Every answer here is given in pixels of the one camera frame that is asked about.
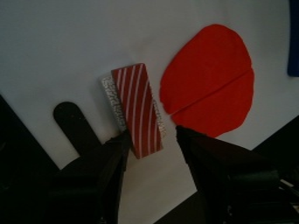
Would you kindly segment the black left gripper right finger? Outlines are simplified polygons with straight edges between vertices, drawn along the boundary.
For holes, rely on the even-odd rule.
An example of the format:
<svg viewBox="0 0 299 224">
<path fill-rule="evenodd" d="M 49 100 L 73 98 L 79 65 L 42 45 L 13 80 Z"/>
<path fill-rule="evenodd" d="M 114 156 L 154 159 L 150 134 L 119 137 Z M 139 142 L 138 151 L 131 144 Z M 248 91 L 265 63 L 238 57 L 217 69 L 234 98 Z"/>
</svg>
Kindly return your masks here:
<svg viewBox="0 0 299 224">
<path fill-rule="evenodd" d="M 177 140 L 204 199 L 208 224 L 299 224 L 272 162 L 183 126 Z"/>
</svg>

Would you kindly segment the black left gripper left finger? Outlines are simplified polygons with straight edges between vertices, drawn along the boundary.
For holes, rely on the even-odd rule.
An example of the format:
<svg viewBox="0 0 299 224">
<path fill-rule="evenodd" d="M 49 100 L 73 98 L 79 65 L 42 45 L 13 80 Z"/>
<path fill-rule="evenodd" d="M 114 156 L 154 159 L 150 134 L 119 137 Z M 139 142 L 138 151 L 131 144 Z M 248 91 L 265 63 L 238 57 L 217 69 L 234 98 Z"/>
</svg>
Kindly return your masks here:
<svg viewBox="0 0 299 224">
<path fill-rule="evenodd" d="M 46 224 L 118 224 L 131 147 L 125 131 L 59 171 L 51 182 Z"/>
</svg>

